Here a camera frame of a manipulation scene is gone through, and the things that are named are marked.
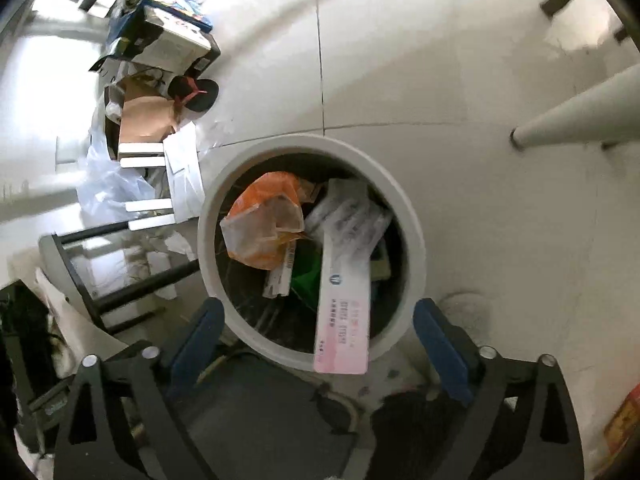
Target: trash bin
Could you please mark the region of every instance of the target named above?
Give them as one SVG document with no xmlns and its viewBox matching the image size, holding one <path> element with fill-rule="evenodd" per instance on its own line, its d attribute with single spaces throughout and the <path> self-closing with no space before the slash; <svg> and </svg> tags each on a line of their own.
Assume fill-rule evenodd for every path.
<svg viewBox="0 0 640 480">
<path fill-rule="evenodd" d="M 249 146 L 222 168 L 206 189 L 198 222 L 198 257 L 209 295 L 222 301 L 226 324 L 255 351 L 288 367 L 313 370 L 316 314 L 292 292 L 286 298 L 264 298 L 266 272 L 229 258 L 220 230 L 220 220 L 236 198 L 268 171 L 289 171 L 318 184 L 330 178 L 359 178 L 369 183 L 372 198 L 393 212 L 385 234 L 392 275 L 372 288 L 369 359 L 376 359 L 408 329 L 415 303 L 423 296 L 424 238 L 409 199 L 391 175 L 338 140 L 271 137 Z"/>
</svg>

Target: cardboard box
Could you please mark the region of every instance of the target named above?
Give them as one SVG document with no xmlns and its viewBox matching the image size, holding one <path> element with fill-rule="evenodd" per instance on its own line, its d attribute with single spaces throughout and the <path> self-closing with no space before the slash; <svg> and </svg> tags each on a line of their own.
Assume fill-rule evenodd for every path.
<svg viewBox="0 0 640 480">
<path fill-rule="evenodd" d="M 104 117 L 104 133 L 112 158 L 120 160 L 123 143 L 162 142 L 177 129 L 179 110 L 175 102 L 148 86 L 139 76 L 126 76 L 118 86 L 124 91 L 120 124 Z M 109 103 L 113 86 L 104 88 L 104 104 Z"/>
<path fill-rule="evenodd" d="M 604 438 L 611 456 L 622 450 L 640 425 L 640 384 L 636 386 L 604 429 Z"/>
<path fill-rule="evenodd" d="M 110 19 L 113 21 L 129 14 L 140 2 L 164 9 L 185 22 L 193 23 L 204 32 L 211 32 L 212 23 L 202 13 L 200 4 L 196 0 L 116 0 L 109 12 Z"/>
<path fill-rule="evenodd" d="M 105 53 L 90 71 L 97 72 L 114 58 L 197 77 L 219 56 L 212 35 L 142 1 L 111 25 Z"/>
</svg>

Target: white bin rim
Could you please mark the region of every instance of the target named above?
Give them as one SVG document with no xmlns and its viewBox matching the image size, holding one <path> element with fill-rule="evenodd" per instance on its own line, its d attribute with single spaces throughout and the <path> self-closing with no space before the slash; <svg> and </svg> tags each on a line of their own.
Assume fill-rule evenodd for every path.
<svg viewBox="0 0 640 480">
<path fill-rule="evenodd" d="M 375 160 L 340 140 L 312 134 L 270 137 L 248 146 L 221 168 L 206 189 L 206 198 L 198 220 L 198 258 L 207 292 L 223 303 L 226 325 L 252 349 L 281 365 L 313 371 L 313 354 L 298 352 L 274 343 L 256 332 L 242 318 L 225 292 L 216 263 L 216 223 L 220 207 L 231 186 L 249 168 L 287 153 L 315 153 L 330 156 L 347 164 L 376 189 L 396 217 L 405 248 L 404 289 L 391 321 L 369 342 L 369 360 L 375 360 L 398 342 L 411 325 L 415 303 L 424 293 L 426 249 L 418 217 L 399 184 Z"/>
</svg>

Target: white plastic bag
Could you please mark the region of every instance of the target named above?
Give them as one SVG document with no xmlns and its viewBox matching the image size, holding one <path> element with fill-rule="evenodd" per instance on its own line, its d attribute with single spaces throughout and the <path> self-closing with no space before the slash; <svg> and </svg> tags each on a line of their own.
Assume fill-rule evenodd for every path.
<svg viewBox="0 0 640 480">
<path fill-rule="evenodd" d="M 286 247 L 302 238 L 303 202 L 316 199 L 316 186 L 286 171 L 254 180 L 220 221 L 229 257 L 256 269 L 276 269 Z"/>
<path fill-rule="evenodd" d="M 154 188 L 137 170 L 121 168 L 117 160 L 111 160 L 107 139 L 100 130 L 92 130 L 91 145 L 80 164 L 86 171 L 86 179 L 76 192 L 90 225 L 134 219 L 139 213 L 127 212 L 125 202 L 156 198 Z"/>
<path fill-rule="evenodd" d="M 329 221 L 331 225 L 340 218 L 338 212 L 344 210 L 345 206 L 340 206 L 345 200 L 356 202 L 367 199 L 367 183 L 356 179 L 329 179 L 326 196 L 316 205 L 311 213 L 305 218 L 305 231 L 316 242 L 322 245 L 324 239 L 323 228 Z"/>
</svg>

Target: round bin opening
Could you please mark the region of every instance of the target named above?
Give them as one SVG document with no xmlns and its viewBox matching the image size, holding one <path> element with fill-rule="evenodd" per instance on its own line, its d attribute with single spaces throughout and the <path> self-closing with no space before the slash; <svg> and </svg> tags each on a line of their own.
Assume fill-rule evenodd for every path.
<svg viewBox="0 0 640 480">
<path fill-rule="evenodd" d="M 216 219 L 214 245 L 216 266 L 224 291 L 238 314 L 265 338 L 285 348 L 312 354 L 316 336 L 316 313 L 304 305 L 293 292 L 286 297 L 264 298 L 262 292 L 267 272 L 254 269 L 231 259 L 220 229 L 235 200 L 258 177 L 270 171 L 289 171 L 315 184 L 330 178 L 359 178 L 369 183 L 369 195 L 380 205 L 392 210 L 372 183 L 343 160 L 319 153 L 286 153 L 255 164 L 245 171 L 226 194 Z M 306 215 L 315 207 L 303 204 Z M 396 218 L 385 233 L 386 248 L 391 267 L 388 280 L 373 282 L 369 338 L 379 335 L 391 322 L 402 301 L 406 280 L 406 245 Z"/>
</svg>

